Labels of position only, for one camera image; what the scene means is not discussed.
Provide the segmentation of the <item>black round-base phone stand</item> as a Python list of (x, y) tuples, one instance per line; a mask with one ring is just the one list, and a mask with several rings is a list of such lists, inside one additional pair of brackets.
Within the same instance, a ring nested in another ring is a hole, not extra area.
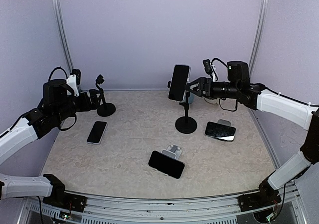
[[(104, 91), (100, 85), (104, 82), (104, 77), (99, 74), (98, 77), (95, 80), (95, 86), (99, 91)], [(97, 108), (97, 115), (100, 117), (109, 117), (113, 115), (116, 111), (116, 107), (113, 103), (106, 102), (104, 105), (101, 105), (100, 107)]]

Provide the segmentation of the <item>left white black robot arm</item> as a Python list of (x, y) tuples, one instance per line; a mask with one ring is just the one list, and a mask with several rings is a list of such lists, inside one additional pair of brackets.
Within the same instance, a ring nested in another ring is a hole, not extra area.
[[(66, 119), (76, 118), (78, 112), (97, 109), (103, 97), (104, 92), (100, 87), (79, 92), (74, 75), (67, 79), (46, 82), (38, 107), (21, 115), (11, 128), (1, 134), (0, 162), (4, 163), (22, 148), (42, 139), (55, 128), (65, 131), (61, 125)], [(69, 194), (64, 190), (64, 184), (51, 174), (38, 177), (0, 176), (1, 199), (50, 197), (58, 206), (63, 207), (70, 201)]]

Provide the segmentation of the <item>tall black phone stand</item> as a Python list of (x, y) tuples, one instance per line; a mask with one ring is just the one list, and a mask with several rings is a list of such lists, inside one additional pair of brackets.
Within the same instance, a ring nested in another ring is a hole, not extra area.
[(175, 122), (175, 128), (183, 134), (194, 133), (197, 129), (197, 122), (189, 116), (189, 97), (190, 91), (186, 91), (185, 101), (179, 103), (184, 107), (185, 115), (177, 119)]

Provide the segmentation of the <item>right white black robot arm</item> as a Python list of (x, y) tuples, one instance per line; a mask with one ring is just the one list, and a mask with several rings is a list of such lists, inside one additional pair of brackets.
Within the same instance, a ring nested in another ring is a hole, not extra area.
[(260, 184), (261, 190), (256, 193), (255, 202), (265, 206), (274, 198), (274, 190), (318, 163), (319, 107), (274, 92), (264, 84), (251, 83), (249, 67), (245, 62), (230, 61), (225, 66), (228, 79), (226, 82), (200, 77), (188, 83), (186, 90), (208, 99), (235, 99), (252, 110), (276, 115), (307, 131), (299, 151)]

